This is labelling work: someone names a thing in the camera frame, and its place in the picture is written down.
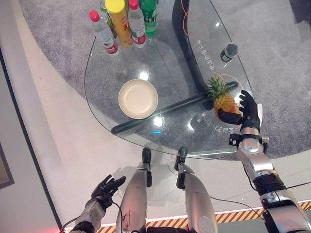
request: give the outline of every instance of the silver robot leg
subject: silver robot leg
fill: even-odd
[[[217,222],[210,197],[193,170],[185,162],[187,149],[178,151],[175,169],[178,170],[177,187],[186,192],[186,211],[190,233],[217,233]]]
[[[146,231],[146,187],[151,186],[150,160],[151,152],[149,149],[144,148],[143,163],[137,167],[122,199],[123,230],[121,229],[121,213],[119,211],[116,222],[116,233],[131,232],[133,230],[141,233]]]

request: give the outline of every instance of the hazard stripe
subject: hazard stripe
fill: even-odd
[[[310,208],[311,208],[311,202],[308,204],[308,206],[306,207],[305,210],[308,210],[308,209],[310,209]]]
[[[303,201],[299,203],[301,208],[306,211],[308,209],[311,209],[311,201]],[[263,208],[256,208],[256,210],[241,210],[241,211],[228,211],[227,213],[219,213],[216,214],[216,221],[217,224],[221,223],[227,223],[227,222],[236,222],[236,221],[244,221],[244,220],[253,220],[259,218],[258,215],[262,215],[264,209]],[[185,228],[188,225],[188,218],[180,217],[180,218],[173,218],[173,219],[167,219],[164,218],[163,220],[159,221],[147,221],[146,227],[175,227],[175,228]],[[66,231],[69,232],[72,228],[66,228]],[[116,230],[116,226],[103,226],[101,227],[97,233],[114,233]]]

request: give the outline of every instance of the pineapple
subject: pineapple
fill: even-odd
[[[219,77],[211,77],[209,80],[210,87],[208,93],[214,97],[214,109],[218,115],[218,109],[222,108],[225,112],[239,114],[239,109],[234,98],[227,92],[228,87]]]

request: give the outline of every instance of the plate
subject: plate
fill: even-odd
[[[156,110],[158,95],[150,82],[133,79],[121,87],[118,101],[121,110],[127,116],[144,119]]]

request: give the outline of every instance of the glass table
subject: glass table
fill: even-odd
[[[189,157],[203,159],[236,152],[228,141],[240,127],[221,122],[212,101],[206,101],[211,77],[237,84],[229,92],[236,103],[242,89],[252,94],[239,57],[221,60],[229,43],[209,0],[161,1],[157,32],[143,48],[120,47],[119,56],[110,57],[94,40],[85,73],[89,107],[107,130],[143,147],[177,154],[184,146]],[[119,90],[131,79],[147,80],[158,92],[156,112],[145,120],[132,120],[119,107]]]

